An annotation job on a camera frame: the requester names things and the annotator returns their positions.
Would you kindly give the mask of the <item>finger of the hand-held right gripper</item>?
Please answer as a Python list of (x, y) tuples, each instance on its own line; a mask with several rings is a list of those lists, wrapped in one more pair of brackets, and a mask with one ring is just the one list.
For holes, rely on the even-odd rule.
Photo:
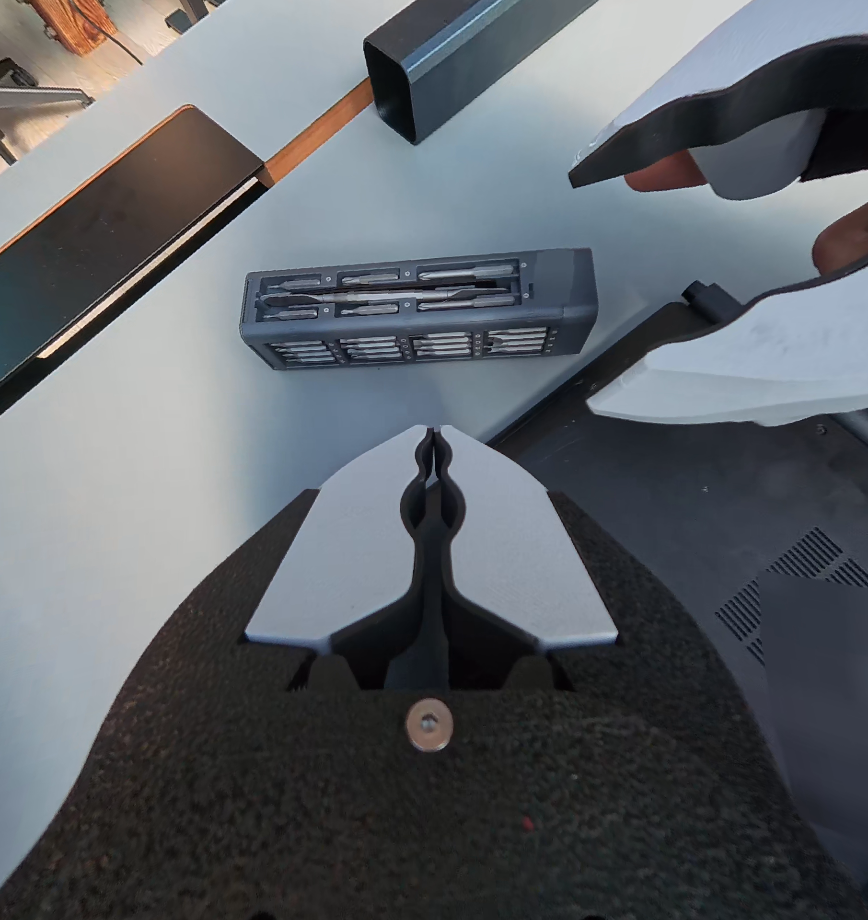
[(868, 109), (868, 1), (750, 2), (611, 121), (569, 180), (626, 176), (810, 109)]
[(587, 406), (621, 420), (762, 426), (868, 408), (868, 257), (648, 351)]

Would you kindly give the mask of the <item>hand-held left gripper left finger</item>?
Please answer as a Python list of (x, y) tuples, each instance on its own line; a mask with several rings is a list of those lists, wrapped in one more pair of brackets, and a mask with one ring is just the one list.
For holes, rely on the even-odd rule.
[(416, 425), (325, 481), (245, 629), (249, 641), (370, 658), (414, 641), (432, 442)]

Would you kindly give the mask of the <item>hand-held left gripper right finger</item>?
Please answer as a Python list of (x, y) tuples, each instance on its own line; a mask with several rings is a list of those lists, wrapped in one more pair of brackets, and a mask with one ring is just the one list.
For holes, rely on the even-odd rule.
[(452, 650), (523, 656), (614, 643), (618, 629), (547, 489), (451, 425), (435, 443)]

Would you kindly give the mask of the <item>dark grey screwdriver handle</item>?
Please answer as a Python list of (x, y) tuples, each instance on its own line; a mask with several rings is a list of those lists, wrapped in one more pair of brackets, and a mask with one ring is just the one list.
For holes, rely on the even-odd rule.
[[(681, 293), (681, 297), (695, 313), (713, 325), (736, 319), (743, 312), (743, 305), (717, 284), (695, 281)], [(834, 413), (831, 418), (868, 446), (868, 408)]]

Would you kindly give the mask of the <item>black laptop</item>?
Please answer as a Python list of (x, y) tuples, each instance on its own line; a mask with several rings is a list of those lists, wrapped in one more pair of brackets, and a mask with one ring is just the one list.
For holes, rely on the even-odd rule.
[(868, 446), (832, 415), (667, 426), (587, 406), (646, 349), (714, 327), (661, 307), (494, 444), (678, 597), (868, 903)]

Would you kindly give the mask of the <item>grey screwdriver bit tray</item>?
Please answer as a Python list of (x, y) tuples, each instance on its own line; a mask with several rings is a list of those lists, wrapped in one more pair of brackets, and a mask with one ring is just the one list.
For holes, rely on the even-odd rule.
[[(530, 251), (512, 251), (505, 253), (493, 253), (485, 255), (457, 256), (452, 258), (439, 259), (410, 259), (410, 260), (382, 260), (378, 262), (353, 263), (353, 264), (332, 264), (319, 267), (309, 267), (301, 269), (283, 269), (274, 271), (256, 271), (249, 273), (243, 287), (243, 305), (241, 318), (243, 315), (243, 306), (245, 300), (245, 286), (248, 278), (255, 274), (280, 273), (286, 270), (309, 270), (316, 268), (331, 267), (355, 267), (369, 265), (374, 267), (383, 267), (390, 265), (400, 265), (405, 262), (434, 262), (440, 260), (460, 260), (467, 258), (495, 257), (495, 256), (513, 256), (522, 258), (530, 267), (532, 272), (532, 281), (535, 283), (536, 307), (528, 310), (528, 320), (532, 323), (538, 323), (540, 326), (545, 325), (549, 331), (549, 338), (546, 342), (546, 348), (539, 354), (527, 355), (505, 355), (490, 354), (483, 359), (472, 361), (449, 361), (449, 362), (494, 362), (499, 359), (518, 359), (526, 357), (549, 358), (554, 356), (577, 355), (585, 346), (590, 332), (594, 328), (599, 315), (598, 289), (596, 275), (593, 264), (591, 250), (588, 248), (550, 248)], [(270, 367), (279, 371), (293, 370), (278, 369), (272, 362), (268, 362), (261, 357), (258, 352), (254, 351)], [(415, 362), (415, 363), (397, 363), (382, 365), (409, 365), (409, 364), (429, 364), (442, 363), (437, 362)], [(346, 366), (346, 367), (364, 367), (364, 366)]]

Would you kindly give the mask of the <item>steel pry tool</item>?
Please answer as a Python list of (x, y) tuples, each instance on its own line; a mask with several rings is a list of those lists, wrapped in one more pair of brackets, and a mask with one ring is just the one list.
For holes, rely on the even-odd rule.
[(458, 303), (474, 301), (481, 305), (513, 305), (518, 297), (504, 287), (455, 286), (434, 289), (396, 289), (375, 292), (341, 292), (322, 294), (275, 293), (262, 296), (258, 304), (264, 308), (292, 308), (320, 304), (375, 304), (407, 298), (422, 303)]

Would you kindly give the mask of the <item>set of steel screwdriver bits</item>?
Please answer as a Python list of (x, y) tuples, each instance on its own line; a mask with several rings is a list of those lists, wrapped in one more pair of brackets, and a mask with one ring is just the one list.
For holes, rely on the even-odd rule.
[[(474, 301), (422, 303), (407, 298), (375, 304), (264, 308), (266, 294), (375, 292), (455, 286), (508, 288), (513, 305)], [(535, 283), (520, 257), (495, 256), (286, 270), (248, 278), (240, 332), (278, 369), (472, 361), (490, 354), (539, 354), (550, 336), (528, 320)]]

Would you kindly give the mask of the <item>dark grey metal case sleeve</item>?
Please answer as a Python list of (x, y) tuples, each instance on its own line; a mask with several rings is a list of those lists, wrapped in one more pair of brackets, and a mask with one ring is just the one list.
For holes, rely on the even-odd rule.
[(363, 41), (382, 121), (420, 144), (594, 5), (417, 1)]

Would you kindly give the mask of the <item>wooden post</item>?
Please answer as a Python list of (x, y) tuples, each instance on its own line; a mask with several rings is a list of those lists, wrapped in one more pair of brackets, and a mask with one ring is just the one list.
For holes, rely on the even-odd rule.
[(24, 1), (42, 20), (46, 35), (66, 51), (85, 57), (104, 42), (125, 52), (133, 61), (143, 64), (144, 58), (128, 39), (120, 38), (118, 30), (98, 1)]

